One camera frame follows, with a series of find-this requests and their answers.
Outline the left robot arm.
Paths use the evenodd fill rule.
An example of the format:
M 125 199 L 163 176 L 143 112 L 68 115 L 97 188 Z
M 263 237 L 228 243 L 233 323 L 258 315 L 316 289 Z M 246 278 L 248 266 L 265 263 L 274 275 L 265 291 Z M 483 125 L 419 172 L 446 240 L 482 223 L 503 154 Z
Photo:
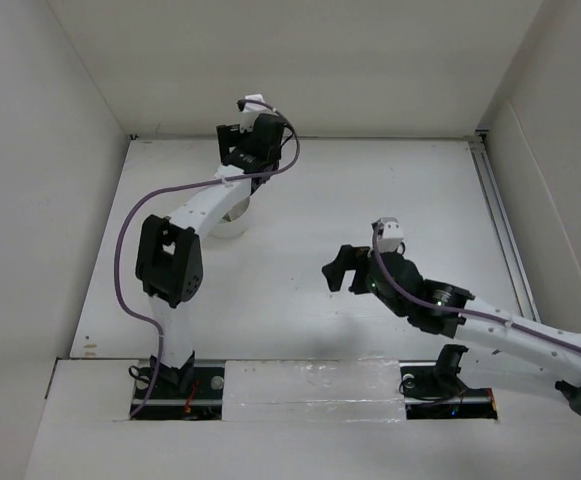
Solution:
M 288 122 L 274 113 L 257 114 L 245 129 L 219 126 L 221 163 L 211 184 L 170 215 L 150 215 L 142 224 L 135 275 L 163 330 L 162 353 L 150 359 L 150 366 L 159 369 L 155 386 L 171 396 L 186 394 L 194 382 L 186 304 L 203 281 L 202 240 L 279 168 L 287 127 Z

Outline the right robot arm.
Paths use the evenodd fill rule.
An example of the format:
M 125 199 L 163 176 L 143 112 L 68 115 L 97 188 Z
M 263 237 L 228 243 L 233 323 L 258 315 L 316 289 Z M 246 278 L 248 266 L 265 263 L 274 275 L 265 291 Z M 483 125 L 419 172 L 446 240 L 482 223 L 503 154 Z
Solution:
M 343 245 L 321 272 L 330 291 L 371 294 L 415 329 L 447 338 L 420 402 L 448 401 L 468 389 L 504 388 L 566 404 L 581 417 L 581 333 L 501 311 L 469 290 L 426 279 L 399 248 Z

